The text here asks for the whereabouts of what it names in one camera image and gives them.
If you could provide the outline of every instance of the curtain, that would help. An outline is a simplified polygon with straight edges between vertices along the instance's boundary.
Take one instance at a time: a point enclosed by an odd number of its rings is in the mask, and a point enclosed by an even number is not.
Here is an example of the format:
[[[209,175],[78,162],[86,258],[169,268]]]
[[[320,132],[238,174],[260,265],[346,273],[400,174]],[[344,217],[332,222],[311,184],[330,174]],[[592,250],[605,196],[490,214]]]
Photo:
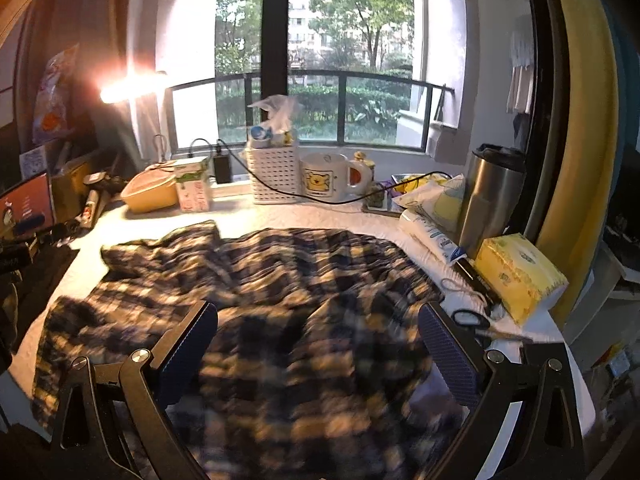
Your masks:
[[[606,216],[618,141],[618,80],[600,0],[560,1],[569,46],[569,122],[558,183],[536,245],[569,280],[552,310],[562,328]]]

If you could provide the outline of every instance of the laptop screen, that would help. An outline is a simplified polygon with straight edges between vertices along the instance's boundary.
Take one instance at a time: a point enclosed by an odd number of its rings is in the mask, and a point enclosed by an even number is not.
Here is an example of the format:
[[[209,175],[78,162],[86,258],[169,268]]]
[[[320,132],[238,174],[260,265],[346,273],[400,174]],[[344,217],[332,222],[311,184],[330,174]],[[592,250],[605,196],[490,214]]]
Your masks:
[[[29,237],[56,223],[47,173],[12,187],[0,197],[2,238]]]

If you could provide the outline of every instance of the white mattress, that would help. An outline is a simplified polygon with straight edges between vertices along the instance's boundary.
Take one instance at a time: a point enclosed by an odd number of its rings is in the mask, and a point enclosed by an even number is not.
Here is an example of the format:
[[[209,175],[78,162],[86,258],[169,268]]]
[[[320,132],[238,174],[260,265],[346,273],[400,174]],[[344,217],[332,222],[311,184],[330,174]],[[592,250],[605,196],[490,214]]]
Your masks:
[[[207,219],[216,221],[220,234],[225,238],[236,238],[263,228],[289,227],[341,228],[359,234],[386,238],[401,247],[437,283],[443,278],[450,278],[469,290],[453,270],[444,266],[433,254],[403,233],[398,228],[398,220],[395,218],[363,214],[360,212],[358,203],[341,206],[315,203],[254,206],[251,196],[238,196],[216,199],[212,211],[207,213],[182,214],[179,210],[174,210],[133,215],[125,206],[105,212],[93,231],[73,241],[72,247],[80,249],[80,253],[60,281],[49,301],[49,306],[61,295],[82,299],[91,292],[106,272],[106,267],[100,259],[100,247],[137,238],[159,238],[175,228]],[[482,307],[478,298],[460,292],[448,292],[442,306],[448,312],[457,308],[479,310]],[[14,380],[28,397],[31,397],[36,353],[45,316],[46,312],[43,312],[31,325],[9,368]],[[500,320],[496,328],[504,332],[522,332],[508,316]],[[535,313],[526,323],[524,333],[536,341],[564,341],[558,327],[547,312]],[[511,361],[519,361],[517,343],[497,341],[494,342],[493,348],[500,349]],[[574,375],[580,428],[582,434],[586,434],[594,424],[595,410],[575,359],[568,348],[567,352]],[[491,478],[494,474],[519,411],[520,403],[513,403],[509,408],[494,448],[478,475],[479,480]]]

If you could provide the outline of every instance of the cardboard box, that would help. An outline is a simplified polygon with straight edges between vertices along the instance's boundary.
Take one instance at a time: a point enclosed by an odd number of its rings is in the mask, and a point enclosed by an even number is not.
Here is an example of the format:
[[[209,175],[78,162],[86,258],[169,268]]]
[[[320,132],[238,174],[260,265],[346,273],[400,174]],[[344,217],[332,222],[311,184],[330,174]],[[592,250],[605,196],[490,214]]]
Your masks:
[[[211,190],[208,169],[207,156],[195,156],[174,162],[175,189],[183,212],[209,210]]]
[[[43,171],[53,172],[65,141],[53,139],[20,155],[20,174],[23,180]]]

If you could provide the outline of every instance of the cartoon mug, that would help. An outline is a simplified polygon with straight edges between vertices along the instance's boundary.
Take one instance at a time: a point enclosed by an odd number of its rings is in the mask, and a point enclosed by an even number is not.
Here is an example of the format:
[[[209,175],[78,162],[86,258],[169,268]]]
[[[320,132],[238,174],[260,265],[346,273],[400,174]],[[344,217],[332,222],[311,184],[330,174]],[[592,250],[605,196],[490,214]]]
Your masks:
[[[360,173],[355,186],[349,184],[349,170]],[[307,196],[327,202],[341,202],[346,194],[363,194],[373,178],[364,162],[336,153],[311,153],[300,160],[302,187]]]

